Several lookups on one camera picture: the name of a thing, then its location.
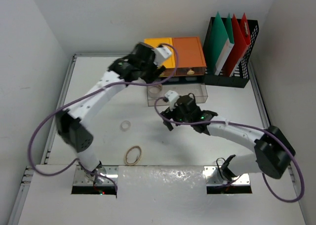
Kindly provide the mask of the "transparent dark bottom drawer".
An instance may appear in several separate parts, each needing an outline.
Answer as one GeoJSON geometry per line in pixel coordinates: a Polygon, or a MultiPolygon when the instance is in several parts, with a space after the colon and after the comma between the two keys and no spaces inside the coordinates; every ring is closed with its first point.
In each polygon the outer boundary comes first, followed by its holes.
{"type": "MultiPolygon", "coordinates": [[[[162,85],[161,96],[169,91],[173,90],[177,92],[180,96],[190,95],[191,97],[194,95],[197,103],[205,103],[208,94],[204,84],[200,83],[191,83],[191,84],[171,84],[171,85],[162,85]]],[[[147,102],[149,107],[153,107],[156,99],[152,99],[147,94],[147,102]]]]}

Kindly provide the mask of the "small clear tape roll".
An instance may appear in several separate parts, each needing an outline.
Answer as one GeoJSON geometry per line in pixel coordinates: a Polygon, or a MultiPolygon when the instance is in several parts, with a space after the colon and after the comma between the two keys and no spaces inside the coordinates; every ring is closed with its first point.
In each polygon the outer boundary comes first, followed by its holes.
{"type": "Polygon", "coordinates": [[[131,127],[131,122],[128,121],[128,120],[125,120],[125,121],[123,121],[123,122],[120,124],[120,129],[121,129],[123,132],[129,130],[130,127],[131,127]]]}

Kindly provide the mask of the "beige masking tape roll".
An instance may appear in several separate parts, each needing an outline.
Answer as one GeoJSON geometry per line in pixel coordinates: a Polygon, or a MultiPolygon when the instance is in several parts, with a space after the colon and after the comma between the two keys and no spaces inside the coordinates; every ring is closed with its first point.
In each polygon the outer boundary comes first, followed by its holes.
{"type": "Polygon", "coordinates": [[[143,155],[142,148],[140,146],[132,146],[124,155],[124,163],[126,166],[135,166],[139,163],[143,155]]]}

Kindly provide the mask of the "green clip file folder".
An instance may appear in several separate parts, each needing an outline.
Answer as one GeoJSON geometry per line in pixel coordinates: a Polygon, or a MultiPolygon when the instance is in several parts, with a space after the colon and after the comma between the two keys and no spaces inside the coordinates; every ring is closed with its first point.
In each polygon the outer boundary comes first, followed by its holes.
{"type": "Polygon", "coordinates": [[[217,12],[213,22],[210,22],[203,45],[208,74],[220,74],[234,44],[230,14],[223,21],[220,13],[217,12]]]}

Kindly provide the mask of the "red clip file folder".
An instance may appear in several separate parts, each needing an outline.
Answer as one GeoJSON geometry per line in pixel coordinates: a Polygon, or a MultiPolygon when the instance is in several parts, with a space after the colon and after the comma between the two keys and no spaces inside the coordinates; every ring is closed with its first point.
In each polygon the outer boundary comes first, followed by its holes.
{"type": "Polygon", "coordinates": [[[227,77],[233,76],[234,71],[250,46],[250,29],[245,13],[240,21],[233,15],[232,29],[235,44],[223,66],[223,75],[227,77]]]}

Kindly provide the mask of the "large clear tape roll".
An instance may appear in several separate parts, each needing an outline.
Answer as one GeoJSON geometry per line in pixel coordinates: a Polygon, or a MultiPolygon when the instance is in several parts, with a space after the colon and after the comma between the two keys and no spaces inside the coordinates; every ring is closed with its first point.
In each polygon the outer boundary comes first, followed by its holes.
{"type": "Polygon", "coordinates": [[[147,87],[148,96],[152,99],[159,98],[161,96],[161,92],[162,92],[162,85],[161,84],[147,87]]]}

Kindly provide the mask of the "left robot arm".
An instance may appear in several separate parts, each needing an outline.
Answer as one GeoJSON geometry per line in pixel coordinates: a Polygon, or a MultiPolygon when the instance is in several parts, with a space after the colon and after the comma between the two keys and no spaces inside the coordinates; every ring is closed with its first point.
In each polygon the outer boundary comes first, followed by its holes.
{"type": "Polygon", "coordinates": [[[83,168],[95,172],[101,167],[91,145],[93,135],[87,129],[89,122],[129,82],[138,79],[145,83],[154,82],[166,69],[163,62],[171,56],[172,52],[163,45],[154,48],[143,42],[138,43],[130,54],[115,60],[108,67],[100,80],[86,93],[86,99],[56,114],[58,134],[75,150],[83,168]]]}

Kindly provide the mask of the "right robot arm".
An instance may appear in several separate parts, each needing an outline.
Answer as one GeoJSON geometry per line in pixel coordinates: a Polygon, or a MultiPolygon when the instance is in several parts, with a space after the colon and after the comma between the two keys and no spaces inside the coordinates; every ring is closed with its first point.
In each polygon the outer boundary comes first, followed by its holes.
{"type": "Polygon", "coordinates": [[[208,110],[201,110],[193,94],[180,96],[168,91],[162,98],[169,106],[159,113],[168,130],[174,126],[189,125],[196,132],[220,137],[251,151],[244,156],[230,155],[218,173],[230,181],[245,173],[263,173],[280,179],[296,152],[278,127],[255,128],[233,123],[208,110]]]}

